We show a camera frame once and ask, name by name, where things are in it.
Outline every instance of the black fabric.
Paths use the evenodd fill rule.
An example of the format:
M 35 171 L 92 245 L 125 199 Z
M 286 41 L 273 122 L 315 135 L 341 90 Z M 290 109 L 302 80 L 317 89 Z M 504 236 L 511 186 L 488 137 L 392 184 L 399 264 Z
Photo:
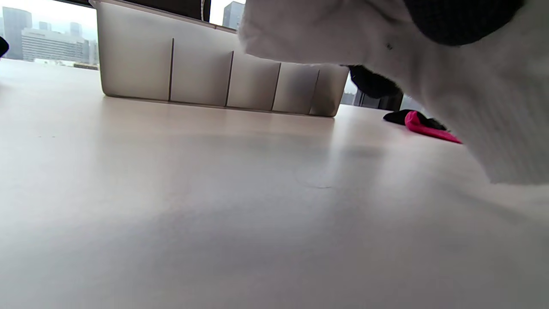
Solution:
M 370 98 L 379 99 L 399 93 L 399 88 L 394 82 L 361 65 L 350 65 L 349 69 L 352 82 Z
M 9 50 L 9 44 L 0 36 L 0 57 L 4 56 Z
M 385 120 L 387 122 L 391 122 L 391 123 L 405 125 L 406 124 L 405 123 L 406 115 L 408 115 L 409 112 L 414 112 L 414 111 L 411 110 L 411 109 L 403 109 L 403 110 L 398 111 L 398 112 L 392 112 L 392 113 L 389 113 L 389 114 L 385 115 L 383 117 L 383 120 Z M 441 123 L 439 123 L 438 121 L 436 121 L 434 118 L 427 118 L 427 117 L 425 117 L 425 115 L 423 115 L 420 112 L 417 112 L 417 117 L 419 118 L 419 122 L 421 122 L 421 124 L 423 124 L 424 126 L 426 126 L 428 128 L 447 131 L 446 127 L 444 125 L 442 125 Z
M 474 43 L 509 23 L 525 0 L 404 0 L 419 30 L 448 46 Z
M 173 14 L 201 20 L 201 0 L 126 0 Z M 210 21 L 211 0 L 204 3 L 204 21 Z

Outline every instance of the tall tower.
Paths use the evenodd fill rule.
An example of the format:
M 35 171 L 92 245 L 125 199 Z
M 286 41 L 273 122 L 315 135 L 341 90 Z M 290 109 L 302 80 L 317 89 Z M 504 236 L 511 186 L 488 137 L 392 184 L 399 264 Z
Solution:
M 79 23 L 70 23 L 70 35 L 82 37 L 82 25 Z
M 244 13 L 244 4 L 233 1 L 223 11 L 223 26 L 237 29 L 240 27 L 240 20 Z
M 23 59 L 23 36 L 25 28 L 32 28 L 32 14 L 25 10 L 2 8 L 4 15 L 4 38 L 9 43 L 8 59 Z
M 52 30 L 52 24 L 47 23 L 47 22 L 45 22 L 45 21 L 40 21 L 40 22 L 38 23 L 38 28 L 39 28 L 40 30 L 48 30 L 48 31 L 51 31 L 51 30 Z

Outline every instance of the black sock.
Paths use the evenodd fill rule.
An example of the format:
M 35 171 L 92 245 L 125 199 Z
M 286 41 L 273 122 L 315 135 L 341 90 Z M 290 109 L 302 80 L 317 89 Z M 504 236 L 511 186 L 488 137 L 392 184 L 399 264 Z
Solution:
M 361 65 L 350 65 L 349 69 L 352 82 L 370 98 L 379 99 L 399 93 L 399 88 L 394 82 Z
M 403 109 L 403 110 L 398 111 L 398 112 L 388 113 L 387 115 L 385 115 L 383 117 L 383 120 L 385 120 L 387 122 L 391 122 L 391 123 L 405 125 L 404 120 L 406 119 L 406 115 L 408 115 L 409 112 L 413 112 L 413 110 Z M 426 126 L 428 128 L 447 131 L 446 127 L 444 125 L 442 125 L 441 123 L 439 123 L 438 121 L 436 121 L 434 118 L 427 118 L 427 117 L 425 117 L 425 115 L 423 115 L 420 112 L 417 112 L 417 117 L 419 118 L 419 122 L 421 122 L 421 124 L 423 124 L 424 126 Z

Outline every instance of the skyscraper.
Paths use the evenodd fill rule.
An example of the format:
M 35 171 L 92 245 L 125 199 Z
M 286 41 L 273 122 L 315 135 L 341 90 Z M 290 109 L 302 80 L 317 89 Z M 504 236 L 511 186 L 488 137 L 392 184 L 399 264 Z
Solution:
M 40 30 L 48 30 L 48 31 L 51 31 L 51 30 L 52 30 L 52 24 L 47 23 L 47 22 L 45 22 L 45 21 L 40 21 L 40 22 L 38 23 L 38 28 L 39 28 Z
M 89 42 L 89 64 L 99 64 L 99 45 L 97 41 L 92 40 Z
M 0 17 L 0 36 L 4 37 L 4 17 Z
M 21 32 L 25 28 L 32 28 L 32 14 L 25 10 L 2 8 L 4 15 L 4 39 L 10 48 L 5 55 L 8 59 L 23 59 L 23 39 Z
M 70 23 L 70 35 L 82 37 L 82 25 L 79 23 Z
M 244 13 L 244 4 L 233 1 L 223 11 L 223 26 L 237 29 L 240 27 L 240 20 Z

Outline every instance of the window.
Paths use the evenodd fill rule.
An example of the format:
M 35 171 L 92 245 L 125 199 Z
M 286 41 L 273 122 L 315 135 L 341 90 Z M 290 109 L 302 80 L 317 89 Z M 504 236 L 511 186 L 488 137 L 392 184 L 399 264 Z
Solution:
M 0 0 L 4 58 L 99 69 L 97 16 L 93 8 L 54 0 Z
M 343 91 L 343 97 L 341 97 L 341 104 L 355 105 L 355 97 L 358 92 L 358 88 L 351 80 L 351 74 L 347 75 L 347 82 L 345 83 L 345 90 Z
M 238 30 L 245 3 L 245 0 L 211 0 L 210 22 Z

